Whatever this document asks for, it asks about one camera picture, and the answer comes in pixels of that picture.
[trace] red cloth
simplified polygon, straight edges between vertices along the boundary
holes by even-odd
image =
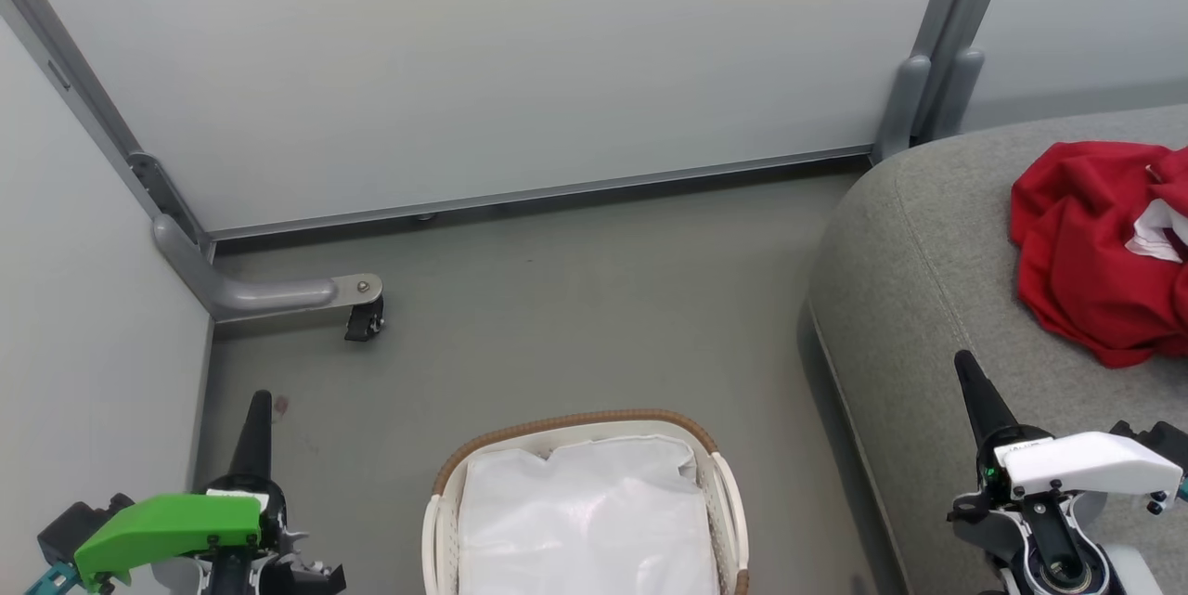
[[[1188,151],[1056,143],[1011,189],[1019,298],[1108,368],[1188,355],[1188,270],[1125,248],[1156,197],[1188,214]]]

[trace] green plastic cover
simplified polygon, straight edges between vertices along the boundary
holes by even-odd
[[[75,552],[83,587],[96,593],[96,575],[107,572],[125,584],[133,568],[221,546],[245,546],[260,536],[260,501],[255,498],[170,494],[126,507]]]

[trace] caster wheel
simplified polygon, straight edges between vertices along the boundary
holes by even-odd
[[[356,304],[350,309],[347,334],[343,340],[367,342],[384,329],[384,297],[368,304]]]

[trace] white basket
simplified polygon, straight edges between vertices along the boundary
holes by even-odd
[[[437,473],[434,496],[425,508],[421,536],[425,595],[457,595],[457,509],[472,456],[523,449],[548,457],[554,449],[568,444],[647,435],[682,439],[693,449],[697,486],[706,498],[721,594],[746,595],[750,585],[746,515],[742,514],[742,500],[731,467],[718,452],[707,431],[691,418],[666,410],[624,410],[548,418],[470,439]]]

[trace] gray ottoman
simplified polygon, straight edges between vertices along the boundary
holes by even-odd
[[[848,194],[817,258],[809,308],[904,577],[920,595],[997,585],[944,514],[975,488],[953,371],[972,350],[1016,417],[1068,435],[1167,420],[1188,430],[1188,361],[1108,371],[1044,333],[1015,296],[1012,182],[1051,143],[1188,144],[1188,106],[1036,121],[905,151]],[[1188,505],[1151,517],[1114,496],[1089,528],[1142,551],[1168,595],[1188,593]]]

